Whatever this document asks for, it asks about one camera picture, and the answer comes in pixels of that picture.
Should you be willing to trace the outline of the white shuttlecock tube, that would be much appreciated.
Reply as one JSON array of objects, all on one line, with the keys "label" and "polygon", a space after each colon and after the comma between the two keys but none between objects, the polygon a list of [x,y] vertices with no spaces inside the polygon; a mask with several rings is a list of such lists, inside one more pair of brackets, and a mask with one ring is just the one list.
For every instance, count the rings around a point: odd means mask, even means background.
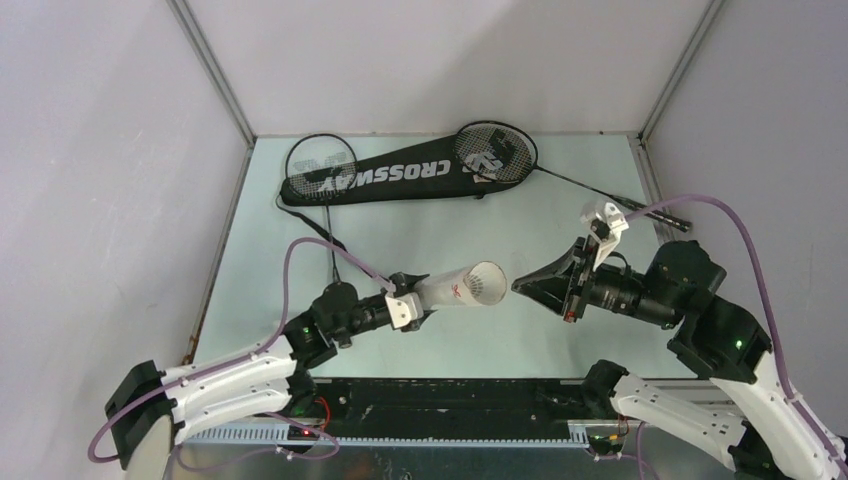
[{"label": "white shuttlecock tube", "polygon": [[418,281],[412,289],[427,310],[448,306],[493,306],[505,297],[508,282],[499,265],[481,261],[451,272],[428,276]]}]

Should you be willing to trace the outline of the badminton racket black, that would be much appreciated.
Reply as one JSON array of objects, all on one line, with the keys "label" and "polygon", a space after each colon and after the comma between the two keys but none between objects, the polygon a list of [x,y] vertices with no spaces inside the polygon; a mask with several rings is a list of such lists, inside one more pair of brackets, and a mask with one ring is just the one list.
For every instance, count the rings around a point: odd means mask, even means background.
[{"label": "badminton racket black", "polygon": [[314,230],[333,245],[330,201],[352,189],[358,168],[350,144],[332,133],[316,133],[298,140],[285,158],[280,196],[314,202],[324,208],[326,228]]},{"label": "badminton racket black", "polygon": [[494,120],[471,122],[461,127],[452,142],[454,157],[479,178],[498,184],[518,184],[539,171],[600,194],[630,211],[646,205],[628,197],[608,193],[538,164],[539,150],[523,130]]}]

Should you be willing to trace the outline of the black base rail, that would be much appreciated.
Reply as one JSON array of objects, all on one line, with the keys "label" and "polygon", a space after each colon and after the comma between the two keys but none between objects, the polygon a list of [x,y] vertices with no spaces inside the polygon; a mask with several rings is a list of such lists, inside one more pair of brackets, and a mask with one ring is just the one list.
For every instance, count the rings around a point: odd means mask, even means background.
[{"label": "black base rail", "polygon": [[283,413],[377,441],[569,440],[570,422],[620,418],[558,379],[323,378]]}]

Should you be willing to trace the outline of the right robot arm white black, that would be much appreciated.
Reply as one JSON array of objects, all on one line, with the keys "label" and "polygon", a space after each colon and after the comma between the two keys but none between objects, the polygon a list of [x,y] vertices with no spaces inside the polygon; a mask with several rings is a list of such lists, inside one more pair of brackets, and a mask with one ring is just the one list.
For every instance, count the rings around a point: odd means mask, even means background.
[{"label": "right robot arm white black", "polygon": [[560,258],[516,279],[512,290],[572,323],[593,306],[672,332],[668,349],[697,377],[723,391],[736,414],[704,409],[650,385],[609,360],[581,385],[585,411],[651,424],[707,453],[741,479],[838,479],[846,441],[801,412],[780,378],[777,342],[745,308],[717,293],[725,270],[694,241],[662,245],[645,272],[615,254],[597,263],[597,243],[581,237]]}]

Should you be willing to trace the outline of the black racket bag crossway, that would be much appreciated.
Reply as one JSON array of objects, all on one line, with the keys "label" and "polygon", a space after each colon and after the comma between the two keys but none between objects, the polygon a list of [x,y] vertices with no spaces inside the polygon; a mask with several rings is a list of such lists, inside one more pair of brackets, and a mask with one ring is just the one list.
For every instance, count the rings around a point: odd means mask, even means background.
[{"label": "black racket bag crossway", "polygon": [[[518,184],[486,181],[468,171],[452,150],[454,136],[446,136],[359,159],[352,189],[330,201],[330,206],[400,200],[461,197],[481,198]],[[314,202],[279,198],[288,206],[321,206]]]}]

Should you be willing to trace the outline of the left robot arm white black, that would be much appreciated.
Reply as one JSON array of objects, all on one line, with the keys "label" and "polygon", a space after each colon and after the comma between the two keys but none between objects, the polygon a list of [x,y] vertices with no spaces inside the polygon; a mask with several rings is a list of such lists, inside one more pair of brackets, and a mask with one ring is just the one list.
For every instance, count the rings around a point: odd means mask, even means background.
[{"label": "left robot arm white black", "polygon": [[308,414],[316,403],[311,370],[357,335],[418,327],[435,310],[431,278],[395,273],[370,297],[335,282],[267,340],[206,363],[133,366],[104,407],[115,461],[127,471],[148,451],[155,473],[162,474],[172,449],[200,432],[259,414]]}]

